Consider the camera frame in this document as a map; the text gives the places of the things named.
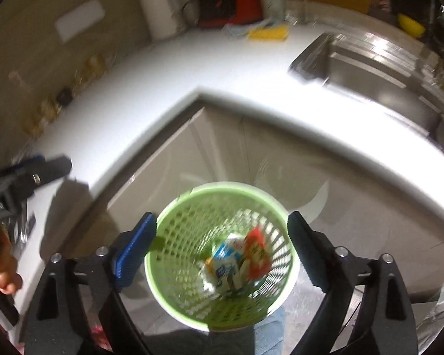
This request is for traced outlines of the left human hand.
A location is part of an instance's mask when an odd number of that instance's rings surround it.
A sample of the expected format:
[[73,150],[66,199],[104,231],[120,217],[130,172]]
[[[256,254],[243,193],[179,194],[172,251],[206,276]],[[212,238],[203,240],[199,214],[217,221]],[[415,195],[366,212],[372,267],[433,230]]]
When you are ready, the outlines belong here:
[[0,225],[0,291],[4,295],[14,295],[22,288],[23,280],[17,272],[17,259],[12,254],[8,233]]

